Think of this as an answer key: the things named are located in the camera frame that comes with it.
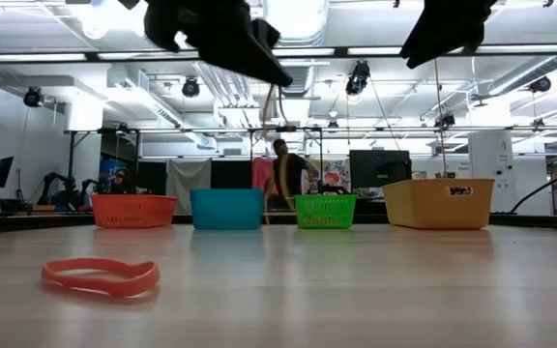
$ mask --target yellow basket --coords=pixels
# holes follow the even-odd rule
[[[492,179],[406,180],[382,187],[391,224],[480,229],[489,224]]]

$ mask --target blue basket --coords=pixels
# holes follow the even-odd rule
[[[263,217],[263,191],[259,188],[194,189],[191,206],[195,229],[258,229]]]

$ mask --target orange rubber band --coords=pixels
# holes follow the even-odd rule
[[[72,270],[99,270],[130,279],[110,280],[57,274]],[[43,266],[42,279],[59,283],[66,288],[98,290],[113,297],[124,298],[153,289],[161,279],[161,273],[154,262],[129,265],[117,260],[88,257],[51,261]]]

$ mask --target orange basket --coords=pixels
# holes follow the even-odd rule
[[[150,228],[171,224],[178,199],[150,194],[92,195],[94,220],[105,228]]]

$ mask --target computer monitor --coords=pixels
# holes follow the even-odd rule
[[[12,162],[14,159],[14,157],[0,159],[0,189],[6,186],[6,182],[8,181],[8,176],[10,175],[10,169],[12,168]]]
[[[352,190],[381,188],[412,179],[412,161],[408,151],[351,150],[349,165]]]

